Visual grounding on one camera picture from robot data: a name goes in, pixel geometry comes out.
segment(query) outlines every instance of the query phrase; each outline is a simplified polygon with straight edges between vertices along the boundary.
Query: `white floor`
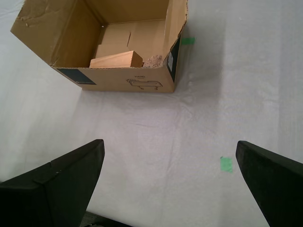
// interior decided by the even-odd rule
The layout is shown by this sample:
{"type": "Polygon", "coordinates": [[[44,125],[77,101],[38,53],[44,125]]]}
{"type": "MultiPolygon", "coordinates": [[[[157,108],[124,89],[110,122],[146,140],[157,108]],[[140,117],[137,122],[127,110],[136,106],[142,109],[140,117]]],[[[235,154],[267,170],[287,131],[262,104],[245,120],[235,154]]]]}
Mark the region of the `white floor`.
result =
{"type": "Polygon", "coordinates": [[[104,139],[89,211],[135,227],[268,227],[235,150],[247,140],[303,162],[302,0],[189,0],[196,44],[168,95],[83,92],[9,32],[21,6],[0,2],[1,181],[104,139]]]}

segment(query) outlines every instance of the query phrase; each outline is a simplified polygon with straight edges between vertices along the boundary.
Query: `green tape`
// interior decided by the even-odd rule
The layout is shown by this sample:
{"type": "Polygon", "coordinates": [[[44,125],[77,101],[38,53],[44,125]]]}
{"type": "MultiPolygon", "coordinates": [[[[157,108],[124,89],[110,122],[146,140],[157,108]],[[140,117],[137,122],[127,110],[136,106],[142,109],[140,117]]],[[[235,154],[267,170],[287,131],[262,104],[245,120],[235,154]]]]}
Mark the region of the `green tape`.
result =
{"type": "Polygon", "coordinates": [[[221,157],[221,170],[224,172],[232,173],[232,159],[229,157],[221,157]]]}
{"type": "Polygon", "coordinates": [[[181,45],[193,45],[195,44],[196,38],[190,37],[190,38],[183,38],[181,45]]]}

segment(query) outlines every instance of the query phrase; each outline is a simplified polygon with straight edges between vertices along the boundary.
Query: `open cardboard box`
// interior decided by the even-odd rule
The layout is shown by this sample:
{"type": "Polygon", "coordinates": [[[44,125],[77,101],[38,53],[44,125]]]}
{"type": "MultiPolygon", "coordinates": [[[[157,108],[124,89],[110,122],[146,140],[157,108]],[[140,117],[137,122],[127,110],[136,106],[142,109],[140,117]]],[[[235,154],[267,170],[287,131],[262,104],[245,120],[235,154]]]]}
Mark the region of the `open cardboard box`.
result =
{"type": "Polygon", "coordinates": [[[26,0],[11,32],[84,90],[173,92],[187,0],[26,0]],[[90,69],[101,44],[157,68],[90,69]]]}

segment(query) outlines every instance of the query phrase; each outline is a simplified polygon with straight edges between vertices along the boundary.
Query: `wood piece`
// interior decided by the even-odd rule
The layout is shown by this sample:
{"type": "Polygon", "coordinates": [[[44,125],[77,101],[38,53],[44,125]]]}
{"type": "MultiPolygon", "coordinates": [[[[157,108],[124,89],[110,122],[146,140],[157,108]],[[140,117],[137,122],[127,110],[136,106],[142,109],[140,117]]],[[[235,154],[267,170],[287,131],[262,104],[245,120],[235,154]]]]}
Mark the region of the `wood piece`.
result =
{"type": "Polygon", "coordinates": [[[93,69],[112,69],[112,68],[141,68],[143,59],[135,51],[119,53],[103,58],[92,59],[90,68],[93,69]]]}
{"type": "Polygon", "coordinates": [[[95,58],[103,58],[114,54],[125,53],[131,51],[127,46],[116,44],[98,45],[95,58]]]}

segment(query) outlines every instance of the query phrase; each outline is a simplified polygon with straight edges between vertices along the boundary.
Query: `dark blue label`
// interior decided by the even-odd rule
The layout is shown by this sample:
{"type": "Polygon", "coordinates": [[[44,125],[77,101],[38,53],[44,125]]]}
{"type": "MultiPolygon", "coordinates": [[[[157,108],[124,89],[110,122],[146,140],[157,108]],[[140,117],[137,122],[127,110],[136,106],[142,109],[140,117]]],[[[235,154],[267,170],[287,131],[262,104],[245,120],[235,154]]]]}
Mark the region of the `dark blue label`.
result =
{"type": "Polygon", "coordinates": [[[89,84],[89,85],[96,85],[91,79],[85,76],[82,72],[77,69],[57,69],[66,77],[75,81],[77,84],[89,84]]]}
{"type": "Polygon", "coordinates": [[[171,78],[174,82],[175,82],[176,72],[177,72],[177,62],[178,62],[178,55],[179,55],[179,48],[180,48],[180,40],[181,40],[181,37],[179,37],[175,46],[172,48],[171,52],[169,53],[168,61],[167,61],[167,68],[169,69],[171,78]]]}

